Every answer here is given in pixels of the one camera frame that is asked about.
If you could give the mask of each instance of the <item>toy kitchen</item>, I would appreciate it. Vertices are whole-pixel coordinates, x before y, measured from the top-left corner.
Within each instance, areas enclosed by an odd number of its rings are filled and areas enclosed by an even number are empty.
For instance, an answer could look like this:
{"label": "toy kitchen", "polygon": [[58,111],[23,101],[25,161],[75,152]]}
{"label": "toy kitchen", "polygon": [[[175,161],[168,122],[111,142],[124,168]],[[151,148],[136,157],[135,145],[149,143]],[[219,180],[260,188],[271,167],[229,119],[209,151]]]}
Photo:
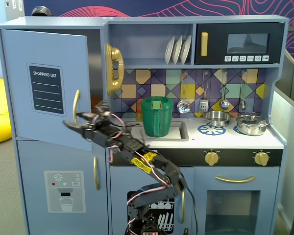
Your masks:
{"label": "toy kitchen", "polygon": [[[288,22],[255,15],[1,24],[27,234],[123,235],[131,193],[156,183],[119,153],[109,164],[110,149],[62,123],[82,123],[76,114],[105,100],[127,133],[180,168],[198,234],[273,235],[287,143],[271,107]],[[167,112],[158,137],[146,128],[153,110]],[[196,234],[187,191],[150,210],[166,234]]]}

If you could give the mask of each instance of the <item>microwave button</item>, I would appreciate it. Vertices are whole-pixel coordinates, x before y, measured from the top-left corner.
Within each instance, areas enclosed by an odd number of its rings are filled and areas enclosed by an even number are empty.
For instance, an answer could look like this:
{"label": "microwave button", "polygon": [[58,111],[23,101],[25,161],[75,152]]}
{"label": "microwave button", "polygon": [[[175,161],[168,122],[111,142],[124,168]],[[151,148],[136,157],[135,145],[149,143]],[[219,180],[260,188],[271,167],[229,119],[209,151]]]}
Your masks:
{"label": "microwave button", "polygon": [[239,60],[239,56],[238,55],[233,55],[232,56],[232,61],[233,62],[238,62],[238,60]]}
{"label": "microwave button", "polygon": [[246,56],[245,55],[241,55],[240,56],[240,61],[242,61],[242,62],[246,61]]}
{"label": "microwave button", "polygon": [[225,62],[231,62],[231,56],[230,56],[230,55],[226,55],[226,56],[224,57],[224,61],[225,61]]}
{"label": "microwave button", "polygon": [[249,55],[249,56],[247,57],[247,61],[248,61],[248,62],[252,62],[252,61],[254,61],[254,56],[253,56],[253,55]]}
{"label": "microwave button", "polygon": [[256,62],[261,61],[261,55],[255,55],[255,61]]}
{"label": "microwave button", "polygon": [[268,55],[263,55],[263,61],[269,61],[269,56]]}

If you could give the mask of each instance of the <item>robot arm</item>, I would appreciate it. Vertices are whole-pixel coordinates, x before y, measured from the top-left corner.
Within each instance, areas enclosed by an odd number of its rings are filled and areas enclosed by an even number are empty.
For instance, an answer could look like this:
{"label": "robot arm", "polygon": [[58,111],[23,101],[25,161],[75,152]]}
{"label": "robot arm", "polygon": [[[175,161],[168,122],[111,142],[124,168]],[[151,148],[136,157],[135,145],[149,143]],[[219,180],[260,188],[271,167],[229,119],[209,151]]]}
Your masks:
{"label": "robot arm", "polygon": [[64,121],[64,124],[84,139],[101,147],[118,148],[122,157],[159,182],[141,188],[127,202],[128,215],[132,221],[142,219],[147,221],[147,227],[149,225],[154,228],[152,217],[148,214],[149,204],[180,195],[187,188],[185,178],[175,164],[161,154],[149,150],[140,140],[123,133],[118,125],[112,123],[110,116],[115,115],[110,113],[106,102],[102,102],[97,109],[98,115],[77,113],[79,117],[88,121],[84,125],[68,121]]}

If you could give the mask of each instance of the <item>green jug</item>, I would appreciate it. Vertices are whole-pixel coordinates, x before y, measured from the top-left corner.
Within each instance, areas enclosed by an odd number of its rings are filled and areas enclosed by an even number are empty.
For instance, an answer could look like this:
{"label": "green jug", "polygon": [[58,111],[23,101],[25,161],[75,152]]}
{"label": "green jug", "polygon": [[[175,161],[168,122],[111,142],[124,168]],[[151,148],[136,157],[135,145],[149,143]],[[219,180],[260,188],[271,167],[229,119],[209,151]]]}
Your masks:
{"label": "green jug", "polygon": [[153,96],[142,101],[144,130],[148,136],[163,137],[169,133],[173,101]]}

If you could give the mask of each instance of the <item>stove knob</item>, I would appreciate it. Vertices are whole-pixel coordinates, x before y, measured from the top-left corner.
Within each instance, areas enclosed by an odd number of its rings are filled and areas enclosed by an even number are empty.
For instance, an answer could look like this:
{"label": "stove knob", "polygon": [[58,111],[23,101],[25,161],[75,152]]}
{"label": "stove knob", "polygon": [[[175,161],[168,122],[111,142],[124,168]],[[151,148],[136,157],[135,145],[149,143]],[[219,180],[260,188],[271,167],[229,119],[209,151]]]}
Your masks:
{"label": "stove knob", "polygon": [[269,156],[267,153],[259,152],[259,153],[256,153],[254,159],[258,165],[265,166],[265,165],[267,165],[267,162],[269,160]]}
{"label": "stove knob", "polygon": [[219,156],[217,155],[216,152],[211,151],[209,153],[206,153],[205,155],[205,161],[209,165],[214,165],[215,163],[217,163],[218,160],[219,160]]}

